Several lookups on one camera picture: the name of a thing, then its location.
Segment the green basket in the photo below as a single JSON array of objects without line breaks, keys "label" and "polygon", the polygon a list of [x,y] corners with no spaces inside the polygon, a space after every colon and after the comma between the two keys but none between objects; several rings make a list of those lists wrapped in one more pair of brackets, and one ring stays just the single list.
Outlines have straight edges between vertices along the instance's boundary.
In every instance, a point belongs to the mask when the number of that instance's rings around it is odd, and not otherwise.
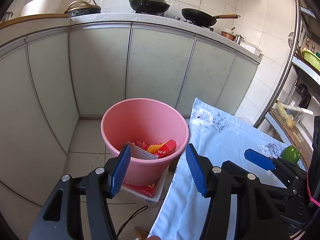
[{"label": "green basket", "polygon": [[320,71],[320,58],[317,57],[310,50],[306,49],[302,52],[302,56],[306,61],[308,61],[311,65],[313,65],[317,70]]}]

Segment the pink plastic bucket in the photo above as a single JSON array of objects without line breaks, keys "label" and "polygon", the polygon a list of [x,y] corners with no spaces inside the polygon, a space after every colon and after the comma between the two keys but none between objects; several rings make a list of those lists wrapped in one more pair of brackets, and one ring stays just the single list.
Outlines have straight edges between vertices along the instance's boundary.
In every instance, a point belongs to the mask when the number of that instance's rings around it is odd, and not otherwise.
[{"label": "pink plastic bucket", "polygon": [[173,154],[158,160],[131,158],[124,179],[136,186],[155,182],[184,150],[189,138],[187,123],[177,110],[148,98],[132,98],[110,107],[102,118],[101,133],[113,156],[119,155],[126,140],[150,145],[173,139],[177,143]]}]

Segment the metal screw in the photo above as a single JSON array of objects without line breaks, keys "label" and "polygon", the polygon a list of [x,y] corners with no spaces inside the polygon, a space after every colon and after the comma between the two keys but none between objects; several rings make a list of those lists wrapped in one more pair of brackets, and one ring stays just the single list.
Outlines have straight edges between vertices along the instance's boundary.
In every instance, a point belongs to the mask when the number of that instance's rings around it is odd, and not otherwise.
[{"label": "metal screw", "polygon": [[66,174],[62,176],[62,181],[68,181],[70,179],[70,175]]},{"label": "metal screw", "polygon": [[212,171],[213,171],[214,173],[220,173],[220,172],[221,172],[221,168],[218,167],[218,166],[214,166],[214,167],[212,168]]},{"label": "metal screw", "polygon": [[256,175],[254,175],[253,173],[249,173],[247,175],[247,177],[248,177],[249,180],[255,180],[256,179]]},{"label": "metal screw", "polygon": [[102,173],[104,173],[104,168],[102,168],[102,167],[96,168],[96,173],[97,173],[97,174],[102,174]]}]

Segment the bubble wrap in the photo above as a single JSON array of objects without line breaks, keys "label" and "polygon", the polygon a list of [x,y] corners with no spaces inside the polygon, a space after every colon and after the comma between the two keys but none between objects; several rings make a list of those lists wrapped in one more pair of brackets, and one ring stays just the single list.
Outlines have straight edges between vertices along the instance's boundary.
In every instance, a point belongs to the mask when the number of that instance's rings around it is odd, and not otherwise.
[{"label": "bubble wrap", "polygon": [[156,160],[159,158],[157,155],[153,155],[144,149],[141,149],[140,147],[134,145],[133,143],[129,142],[127,140],[126,142],[127,145],[130,147],[131,151],[131,157],[141,159],[141,160]]}]

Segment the light blue tablecloth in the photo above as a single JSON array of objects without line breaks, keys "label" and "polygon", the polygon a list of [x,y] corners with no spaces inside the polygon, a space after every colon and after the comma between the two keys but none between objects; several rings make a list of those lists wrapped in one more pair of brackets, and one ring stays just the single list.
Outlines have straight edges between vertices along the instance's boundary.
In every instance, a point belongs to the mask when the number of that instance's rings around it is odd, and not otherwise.
[{"label": "light blue tablecloth", "polygon": [[[254,173],[262,183],[284,187],[270,171],[244,158],[244,151],[249,148],[265,156],[278,157],[286,147],[284,143],[197,98],[193,104],[189,130],[189,142],[199,155],[208,157],[214,166],[221,166],[224,161],[231,160]],[[149,235],[157,235],[162,240],[198,240],[209,202],[209,198],[205,199],[197,192],[183,152]],[[234,239],[235,224],[236,195],[233,195],[227,239]]]}]

